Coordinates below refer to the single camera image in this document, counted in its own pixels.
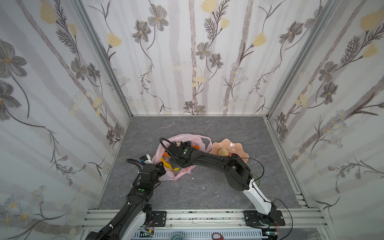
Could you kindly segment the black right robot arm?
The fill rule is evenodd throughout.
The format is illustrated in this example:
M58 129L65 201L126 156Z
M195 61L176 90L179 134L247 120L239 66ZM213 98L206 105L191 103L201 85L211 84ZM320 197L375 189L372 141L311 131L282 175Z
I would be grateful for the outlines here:
M242 192L255 209L244 211L246 225L251 228L267 229L286 225L281 211L277 210L275 201L269 200L256 185L260 178L253 178L251 169L237 154L218 156L198 150L181 142L171 142L160 138L160 145L170 156L170 164L186 170L189 167L202 166L224 173L229 186Z

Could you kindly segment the beige fake fruit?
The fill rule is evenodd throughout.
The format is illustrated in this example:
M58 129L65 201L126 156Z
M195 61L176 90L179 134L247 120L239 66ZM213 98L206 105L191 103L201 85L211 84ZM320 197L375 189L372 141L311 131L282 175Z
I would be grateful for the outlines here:
M230 155L230 153L226 148L221 148L217 151L217 155L222 157L227 157Z

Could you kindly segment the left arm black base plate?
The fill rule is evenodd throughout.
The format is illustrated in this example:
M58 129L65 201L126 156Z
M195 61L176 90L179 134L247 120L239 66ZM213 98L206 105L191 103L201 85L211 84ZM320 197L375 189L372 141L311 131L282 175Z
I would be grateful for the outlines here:
M149 220L146 221L146 228L165 227L167 221L166 211L153 211Z

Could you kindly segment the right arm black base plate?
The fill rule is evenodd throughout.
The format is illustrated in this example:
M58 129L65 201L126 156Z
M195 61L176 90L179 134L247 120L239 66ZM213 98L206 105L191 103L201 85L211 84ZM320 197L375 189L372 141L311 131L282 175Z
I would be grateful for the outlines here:
M274 211L268 215L254 211L244 211L244 219L247 227L270 228L285 226L286 222L281 211Z

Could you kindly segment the peach scalloped plate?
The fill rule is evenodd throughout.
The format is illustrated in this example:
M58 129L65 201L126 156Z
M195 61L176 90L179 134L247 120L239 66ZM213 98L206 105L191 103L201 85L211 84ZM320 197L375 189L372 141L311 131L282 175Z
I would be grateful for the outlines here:
M244 149L243 145L240 143L233 143L229 139L224 139L221 142L215 142L213 143L212 150L210 151L210 154L217 155L217 151L221 148L226 148L229 153L233 153L238 155L243 159L245 163L247 163L249 154L247 154Z

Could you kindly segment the pink plastic bag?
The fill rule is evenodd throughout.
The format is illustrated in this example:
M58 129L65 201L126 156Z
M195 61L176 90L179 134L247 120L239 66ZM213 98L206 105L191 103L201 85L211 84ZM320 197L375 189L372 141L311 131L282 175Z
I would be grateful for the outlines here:
M171 142L187 142L191 141L192 146L199 145L201 151L205 153L209 153L212 150L213 143L209 137L201 136L201 135L193 135L193 134L179 134L174 137L170 137L169 141ZM162 145L159 145L157 148L157 151L155 155L152 157L152 163L153 164L159 164L161 162L161 158L164 158L164 160L168 163L170 163L169 158L166 158L163 156L163 153L165 152L165 149L162 147ZM190 174L192 169L195 168L195 166L187 167L186 169L180 168L179 171L172 171L164 166L166 170L166 174L160 177L160 181L175 181L180 179L182 176L186 174Z

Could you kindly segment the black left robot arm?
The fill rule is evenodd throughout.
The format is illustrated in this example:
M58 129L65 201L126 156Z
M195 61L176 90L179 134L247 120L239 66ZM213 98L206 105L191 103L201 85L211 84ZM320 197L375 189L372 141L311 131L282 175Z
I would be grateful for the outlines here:
M126 203L114 218L98 232L90 232L87 240L130 240L136 231L153 222L149 204L159 178L165 175L163 163L141 163L134 159L126 162L138 167L139 172L126 196Z

